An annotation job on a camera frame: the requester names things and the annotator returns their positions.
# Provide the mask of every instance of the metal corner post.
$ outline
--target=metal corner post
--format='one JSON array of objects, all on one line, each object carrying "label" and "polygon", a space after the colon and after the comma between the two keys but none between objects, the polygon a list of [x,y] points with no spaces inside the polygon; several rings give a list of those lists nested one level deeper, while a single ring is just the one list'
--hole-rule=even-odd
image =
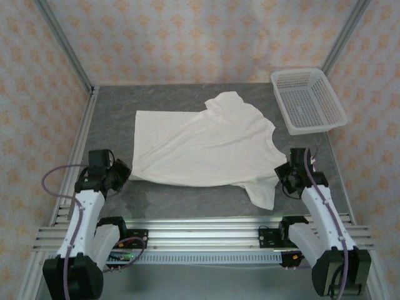
[{"label": "metal corner post", "polygon": [[356,5],[354,6],[354,9],[350,14],[349,19],[346,21],[342,31],[340,32],[339,36],[336,39],[336,42],[331,49],[331,52],[327,56],[325,63],[321,68],[326,76],[328,76],[329,72],[332,70],[333,66],[338,60],[340,53],[345,47],[351,34],[356,28],[358,21],[363,16],[364,11],[367,9],[370,2],[371,0],[358,0]]},{"label": "metal corner post", "polygon": [[34,0],[36,3],[37,8],[41,12],[43,18],[46,20],[47,24],[49,25],[51,32],[53,33],[54,37],[56,38],[57,42],[59,43],[61,49],[64,51],[65,55],[67,56],[69,62],[71,63],[72,67],[74,68],[79,80],[81,80],[83,86],[88,92],[93,90],[93,86],[86,74],[85,70],[83,69],[81,63],[79,62],[78,57],[76,56],[74,49],[70,45],[63,29],[61,28],[56,16],[54,15],[53,11],[47,0]]}]

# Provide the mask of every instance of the mesh basket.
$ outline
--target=mesh basket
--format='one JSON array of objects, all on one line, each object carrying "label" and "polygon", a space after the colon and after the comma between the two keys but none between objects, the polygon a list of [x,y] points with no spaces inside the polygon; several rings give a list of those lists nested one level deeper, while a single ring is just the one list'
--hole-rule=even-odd
[{"label": "mesh basket", "polygon": [[290,134],[321,133],[347,124],[346,113],[320,69],[273,72],[271,79]]}]

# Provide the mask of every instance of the wall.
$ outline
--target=wall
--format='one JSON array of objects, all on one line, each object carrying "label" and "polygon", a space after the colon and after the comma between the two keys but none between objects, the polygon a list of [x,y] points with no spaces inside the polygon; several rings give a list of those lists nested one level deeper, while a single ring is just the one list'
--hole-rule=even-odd
[{"label": "wall", "polygon": [[371,1],[329,80],[349,124],[329,135],[356,219],[400,294],[400,2]]},{"label": "wall", "polygon": [[[0,1],[0,299],[15,299],[88,95],[32,0]],[[61,173],[49,178],[58,190]]]},{"label": "wall", "polygon": [[92,83],[269,82],[321,67],[356,0],[49,0]]}]

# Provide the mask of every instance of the gray table surface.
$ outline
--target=gray table surface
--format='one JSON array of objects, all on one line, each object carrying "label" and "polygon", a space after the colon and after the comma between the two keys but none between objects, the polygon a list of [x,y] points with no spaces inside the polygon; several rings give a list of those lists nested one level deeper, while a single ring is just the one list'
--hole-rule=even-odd
[{"label": "gray table surface", "polygon": [[[236,91],[244,102],[254,105],[274,123],[276,129],[272,140],[285,155],[293,147],[318,145],[316,169],[325,173],[337,211],[348,213],[349,208],[327,135],[317,133],[291,136],[276,102],[272,84],[101,87],[82,161],[87,163],[89,150],[109,148],[117,158],[132,166],[136,111],[202,111],[206,108],[205,101],[225,91]],[[125,219],[296,214],[309,212],[302,201],[286,197],[280,184],[276,188],[274,210],[269,211],[251,204],[248,195],[240,187],[179,187],[146,181],[128,181],[121,193],[107,199],[101,211],[101,217],[122,216]]]}]

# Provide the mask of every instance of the purple cable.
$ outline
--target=purple cable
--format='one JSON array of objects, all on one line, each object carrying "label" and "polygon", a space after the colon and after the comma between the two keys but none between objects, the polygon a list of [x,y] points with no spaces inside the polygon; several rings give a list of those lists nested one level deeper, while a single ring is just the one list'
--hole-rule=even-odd
[{"label": "purple cable", "polygon": [[343,296],[343,292],[344,292],[344,288],[346,287],[346,281],[348,278],[348,272],[349,272],[349,253],[348,253],[348,247],[346,245],[346,241],[344,240],[343,237],[343,233],[342,230],[340,228],[339,222],[336,219],[336,216],[333,213],[333,210],[331,208],[331,206],[329,205],[329,203],[326,201],[324,194],[321,192],[321,190],[318,188],[314,178],[311,175],[311,172],[308,168],[308,162],[307,162],[307,153],[309,152],[309,148],[306,148],[306,151],[304,152],[304,166],[306,167],[306,172],[307,172],[307,176],[310,179],[312,186],[314,186],[315,190],[317,191],[317,193],[319,194],[319,197],[321,197],[321,199],[324,201],[324,204],[326,205],[327,210],[329,211],[329,214],[332,217],[332,220],[335,224],[337,233],[339,234],[339,237],[342,238],[341,242],[342,242],[342,246],[343,246],[343,253],[344,253],[344,269],[343,269],[343,275],[342,275],[342,282],[341,282],[341,286],[340,286],[340,290],[339,290],[339,294],[337,295],[337,300],[340,300]]},{"label": "purple cable", "polygon": [[[142,243],[142,251],[132,261],[130,261],[129,263],[127,263],[126,265],[124,265],[122,267],[118,267],[119,271],[122,270],[122,269],[126,269],[127,267],[132,266],[136,261],[138,261],[138,259],[142,256],[142,254],[144,252],[144,249],[146,248],[146,243],[140,237],[136,237],[136,236],[127,237],[126,239],[122,239],[122,240],[118,241],[114,245],[114,247],[117,246],[118,244],[125,243],[125,242],[128,242],[128,241],[140,241]],[[114,268],[111,267],[110,269],[104,270],[103,273],[112,272],[113,270],[114,270]]]},{"label": "purple cable", "polygon": [[64,258],[64,266],[62,268],[62,285],[64,287],[64,297],[65,297],[66,300],[70,300],[69,292],[68,292],[68,278],[67,278],[68,259],[69,259],[69,255],[71,254],[71,251],[72,251],[76,236],[78,235],[79,228],[81,227],[81,224],[82,224],[83,207],[82,207],[82,204],[79,202],[79,200],[75,198],[75,194],[73,196],[68,196],[68,195],[62,195],[62,194],[58,194],[56,192],[50,191],[46,186],[45,180],[54,171],[57,171],[57,170],[60,170],[60,169],[71,168],[71,167],[86,167],[86,165],[83,165],[83,164],[68,164],[68,165],[65,165],[65,166],[55,167],[54,169],[52,169],[49,172],[47,172],[42,178],[42,188],[44,189],[44,191],[46,193],[48,193],[48,194],[50,194],[50,195],[52,195],[54,197],[71,199],[72,201],[75,202],[75,204],[79,208],[79,217],[78,217],[78,220],[77,220],[77,224],[76,224],[74,233],[72,234],[69,246],[67,247],[67,252],[66,252],[65,258]]}]

